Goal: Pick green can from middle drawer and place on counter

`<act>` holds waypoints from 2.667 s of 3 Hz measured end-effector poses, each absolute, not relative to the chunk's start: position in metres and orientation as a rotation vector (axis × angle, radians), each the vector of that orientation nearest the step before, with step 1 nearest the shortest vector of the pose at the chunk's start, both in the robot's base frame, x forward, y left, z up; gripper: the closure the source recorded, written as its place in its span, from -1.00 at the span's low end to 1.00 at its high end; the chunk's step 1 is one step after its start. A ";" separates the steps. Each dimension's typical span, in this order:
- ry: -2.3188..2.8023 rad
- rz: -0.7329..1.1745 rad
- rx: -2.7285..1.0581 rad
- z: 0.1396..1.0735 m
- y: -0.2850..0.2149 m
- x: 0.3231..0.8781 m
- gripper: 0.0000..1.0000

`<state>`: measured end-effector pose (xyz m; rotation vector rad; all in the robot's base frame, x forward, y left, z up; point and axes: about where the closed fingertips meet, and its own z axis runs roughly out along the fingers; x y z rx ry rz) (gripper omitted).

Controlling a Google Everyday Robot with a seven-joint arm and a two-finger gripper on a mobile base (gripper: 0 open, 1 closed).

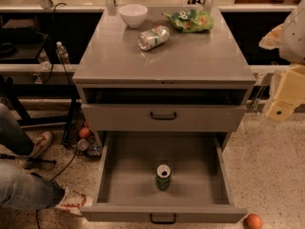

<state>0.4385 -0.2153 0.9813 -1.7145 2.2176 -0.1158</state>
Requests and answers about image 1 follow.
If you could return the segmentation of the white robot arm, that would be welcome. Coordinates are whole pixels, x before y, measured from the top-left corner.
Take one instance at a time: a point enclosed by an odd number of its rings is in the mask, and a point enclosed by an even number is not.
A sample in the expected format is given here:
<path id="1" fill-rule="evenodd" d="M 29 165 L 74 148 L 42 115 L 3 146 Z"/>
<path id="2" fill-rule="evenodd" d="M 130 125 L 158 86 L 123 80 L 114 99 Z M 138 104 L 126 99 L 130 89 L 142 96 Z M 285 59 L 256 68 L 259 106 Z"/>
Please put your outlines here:
<path id="1" fill-rule="evenodd" d="M 264 110 L 266 120 L 280 123 L 305 100 L 305 0 L 282 24 L 269 31 L 258 46 L 266 50 L 278 48 L 279 56 L 291 63 L 280 75 L 272 100 Z"/>

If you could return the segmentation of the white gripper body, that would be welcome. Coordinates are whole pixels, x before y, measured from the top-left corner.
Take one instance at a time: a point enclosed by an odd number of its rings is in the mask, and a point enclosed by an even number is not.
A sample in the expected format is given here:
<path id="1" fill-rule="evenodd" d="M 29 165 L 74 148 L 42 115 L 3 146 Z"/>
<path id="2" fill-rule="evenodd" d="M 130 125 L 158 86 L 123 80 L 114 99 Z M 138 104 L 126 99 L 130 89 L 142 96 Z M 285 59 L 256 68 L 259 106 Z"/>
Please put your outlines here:
<path id="1" fill-rule="evenodd" d="M 295 108 L 305 100 L 305 66 L 294 64 L 281 74 L 274 102 L 285 102 Z"/>

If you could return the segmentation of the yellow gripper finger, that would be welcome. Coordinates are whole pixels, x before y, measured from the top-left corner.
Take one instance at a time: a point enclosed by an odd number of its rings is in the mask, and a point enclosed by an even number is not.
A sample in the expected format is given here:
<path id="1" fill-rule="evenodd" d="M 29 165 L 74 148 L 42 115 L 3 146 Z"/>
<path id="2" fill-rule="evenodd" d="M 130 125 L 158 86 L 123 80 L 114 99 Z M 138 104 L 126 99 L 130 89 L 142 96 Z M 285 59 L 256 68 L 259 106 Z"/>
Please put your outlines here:
<path id="1" fill-rule="evenodd" d="M 283 122 L 294 112 L 295 107 L 285 102 L 270 101 L 266 105 L 265 116 L 274 122 Z"/>

